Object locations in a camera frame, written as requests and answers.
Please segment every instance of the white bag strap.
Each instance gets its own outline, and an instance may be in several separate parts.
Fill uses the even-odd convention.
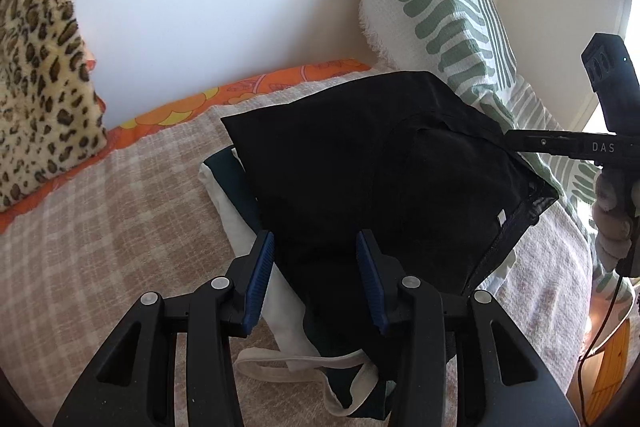
[[[259,362],[303,362],[306,369],[290,371],[287,367],[267,367]],[[329,386],[329,380],[318,367],[346,369],[362,364],[351,382],[351,405],[344,409]],[[235,367],[246,377],[268,382],[318,381],[324,385],[324,407],[334,416],[348,416],[360,407],[378,383],[378,368],[363,350],[359,349],[341,357],[297,357],[281,351],[248,347],[238,354]]]

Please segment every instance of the beige checkered blanket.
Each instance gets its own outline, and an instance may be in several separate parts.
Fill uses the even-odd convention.
[[[220,117],[290,102],[357,76],[363,75],[212,107],[111,153],[15,219],[0,237],[0,367],[43,425],[52,423],[82,369],[140,294],[180,295],[225,272],[233,254],[197,176],[202,160],[229,144]],[[516,249],[518,261],[497,298],[566,388],[591,291],[586,243],[555,205]],[[183,357],[183,339],[179,345]],[[232,340],[234,355],[248,346],[276,347],[262,322],[249,339]],[[177,425],[185,425],[182,362],[177,381]],[[314,383],[262,383],[238,374],[236,382],[248,427],[380,424],[330,416]],[[449,378],[450,399],[453,382]],[[450,402],[449,422],[453,413]]]

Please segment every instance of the metal screw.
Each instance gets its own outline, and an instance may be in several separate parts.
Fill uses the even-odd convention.
[[[474,299],[481,304],[489,304],[491,302],[492,296],[489,292],[478,290],[476,293],[474,293]]]
[[[407,275],[402,279],[402,286],[405,288],[417,288],[420,286],[420,279],[413,275]]]
[[[211,281],[211,287],[216,290],[223,290],[229,286],[229,279],[226,277],[216,277]]]
[[[156,301],[158,301],[158,294],[156,292],[147,292],[140,298],[140,302],[145,306],[154,304]]]

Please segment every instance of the black cable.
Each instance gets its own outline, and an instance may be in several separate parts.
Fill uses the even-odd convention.
[[[603,352],[604,352],[604,346],[598,349],[595,353],[591,353],[588,357],[587,355],[584,355],[583,358],[585,360],[589,360],[589,359],[592,359],[593,357],[597,357],[598,355],[601,355]]]
[[[619,275],[618,283],[616,284],[616,289],[613,290],[613,296],[611,298],[611,304],[609,305],[609,310],[607,310],[607,314],[604,316],[604,320],[602,321],[602,325],[600,326],[598,333],[596,333],[596,335],[593,337],[593,340],[591,341],[591,345],[589,346],[589,349],[587,349],[584,356],[580,359],[580,364],[578,365],[578,390],[580,391],[580,410],[582,412],[582,421],[584,423],[584,427],[589,427],[589,422],[587,422],[587,415],[584,411],[584,391],[582,389],[582,367],[584,365],[584,362],[588,358],[590,358],[589,353],[591,352],[591,349],[593,349],[593,346],[595,346],[596,341],[598,340],[598,337],[602,333],[602,330],[604,330],[604,326],[607,324],[607,321],[609,320],[609,315],[613,311],[613,306],[615,305],[616,299],[618,298],[618,292],[620,291],[621,285],[622,285],[622,275]]]

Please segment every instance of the orange floral fabric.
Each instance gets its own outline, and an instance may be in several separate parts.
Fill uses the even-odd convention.
[[[60,176],[49,180],[46,184],[30,194],[23,200],[0,213],[0,233],[11,224],[16,216],[26,214],[47,197],[49,193],[58,187],[62,187],[78,172],[86,169],[110,154],[114,150],[124,149],[133,145],[141,138],[154,134],[166,127],[192,120],[197,115],[205,112],[212,105],[235,104],[253,98],[258,94],[264,94],[287,87],[295,86],[301,82],[317,82],[333,76],[342,76],[354,71],[367,71],[370,67],[361,64],[357,60],[332,60],[322,64],[313,64],[289,68],[288,70],[275,71],[274,73],[260,74],[244,80],[239,80],[226,86],[213,87],[204,92],[189,96],[177,102],[167,103],[153,111],[129,120],[121,126],[111,129],[107,135],[107,146],[97,155],[82,162],[80,165],[65,172]]]

